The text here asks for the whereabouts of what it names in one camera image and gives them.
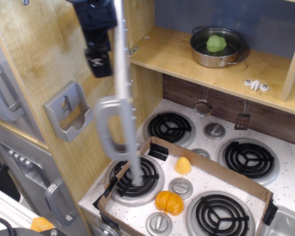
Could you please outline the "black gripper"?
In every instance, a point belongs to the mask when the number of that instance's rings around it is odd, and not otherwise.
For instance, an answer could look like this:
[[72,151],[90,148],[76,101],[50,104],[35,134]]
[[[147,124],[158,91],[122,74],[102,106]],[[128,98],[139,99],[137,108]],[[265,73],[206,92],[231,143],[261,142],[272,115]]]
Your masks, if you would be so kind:
[[71,0],[79,19],[86,44],[85,56],[96,78],[112,75],[112,68],[107,51],[110,49],[108,31],[114,29],[117,15],[112,0]]

